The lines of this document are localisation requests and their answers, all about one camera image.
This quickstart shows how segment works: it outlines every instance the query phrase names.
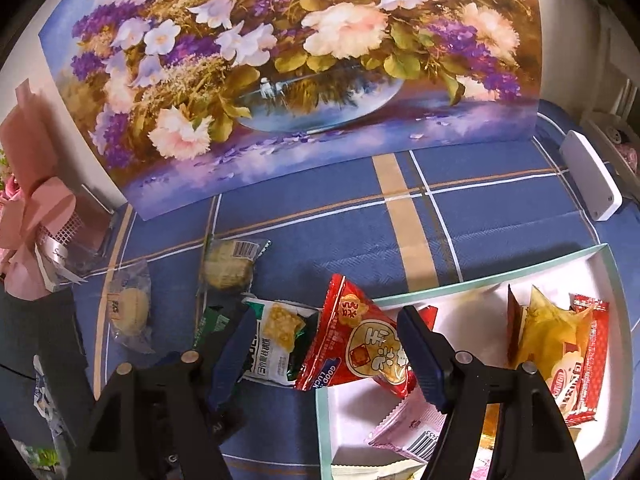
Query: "white wall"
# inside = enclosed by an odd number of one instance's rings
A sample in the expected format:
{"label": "white wall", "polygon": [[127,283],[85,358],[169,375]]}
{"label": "white wall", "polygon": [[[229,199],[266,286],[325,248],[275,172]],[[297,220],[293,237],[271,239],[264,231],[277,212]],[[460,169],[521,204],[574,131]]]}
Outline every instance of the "white wall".
{"label": "white wall", "polygon": [[[0,71],[0,119],[15,105],[15,87],[25,78],[52,103],[68,170],[97,189],[113,205],[124,197],[78,134],[63,106],[40,47],[38,32],[60,0],[47,0],[15,45]],[[579,118],[593,75],[599,18],[594,0],[540,0],[543,29],[542,97]]]}

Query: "red snack bag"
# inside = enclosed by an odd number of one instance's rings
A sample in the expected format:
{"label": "red snack bag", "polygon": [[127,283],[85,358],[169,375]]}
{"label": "red snack bag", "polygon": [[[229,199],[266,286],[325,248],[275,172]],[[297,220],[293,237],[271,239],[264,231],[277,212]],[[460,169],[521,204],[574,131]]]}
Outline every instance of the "red snack bag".
{"label": "red snack bag", "polygon": [[579,294],[574,296],[572,309],[576,312],[582,312],[592,306],[594,308],[589,327],[589,342],[584,356],[582,377],[576,387],[577,400],[573,409],[565,417],[568,426],[577,426],[583,422],[595,420],[600,400],[609,343],[609,303]]}
{"label": "red snack bag", "polygon": [[[430,329],[437,311],[435,307],[420,311]],[[306,354],[295,387],[310,390],[373,377],[404,399],[415,386],[408,362],[396,322],[357,286],[334,274],[316,339]]]}

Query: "floral painting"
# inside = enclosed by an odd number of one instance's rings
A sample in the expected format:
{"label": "floral painting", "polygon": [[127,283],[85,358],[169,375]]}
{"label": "floral painting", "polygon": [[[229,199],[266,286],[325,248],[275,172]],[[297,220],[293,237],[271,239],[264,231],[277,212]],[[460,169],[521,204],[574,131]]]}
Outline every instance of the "floral painting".
{"label": "floral painting", "polygon": [[40,32],[143,218],[295,171],[530,135],[537,0],[63,0]]}

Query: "white plastic device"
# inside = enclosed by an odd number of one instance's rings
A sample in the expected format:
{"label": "white plastic device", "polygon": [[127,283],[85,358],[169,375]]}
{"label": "white plastic device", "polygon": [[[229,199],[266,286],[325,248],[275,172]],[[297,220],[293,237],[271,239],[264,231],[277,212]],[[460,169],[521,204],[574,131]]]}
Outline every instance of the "white plastic device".
{"label": "white plastic device", "polygon": [[622,205],[622,195],[609,171],[583,134],[569,131],[560,146],[562,158],[595,221],[603,221]]}

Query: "blue tablecloth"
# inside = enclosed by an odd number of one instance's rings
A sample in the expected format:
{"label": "blue tablecloth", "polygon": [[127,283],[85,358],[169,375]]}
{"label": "blue tablecloth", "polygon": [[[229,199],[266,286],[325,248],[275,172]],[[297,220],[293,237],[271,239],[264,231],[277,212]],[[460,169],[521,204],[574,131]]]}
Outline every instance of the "blue tablecloth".
{"label": "blue tablecloth", "polygon": [[[151,221],[130,206],[104,262],[75,288],[90,381],[99,392],[129,360],[152,364],[191,346],[199,316],[198,272],[207,233],[272,240],[252,291],[266,300],[322,305],[333,272],[370,297],[471,280],[592,246],[611,245],[630,325],[640,318],[640,213],[625,202],[606,222],[584,212],[559,155],[563,132],[578,129],[540,103],[531,140],[428,148],[290,174]],[[108,267],[140,258],[152,277],[155,356],[128,353],[108,335],[102,292]],[[612,478],[640,436],[640,338],[634,331],[634,399],[625,445],[595,476]],[[242,382],[248,423],[223,447],[235,479],[319,477],[314,394]]]}

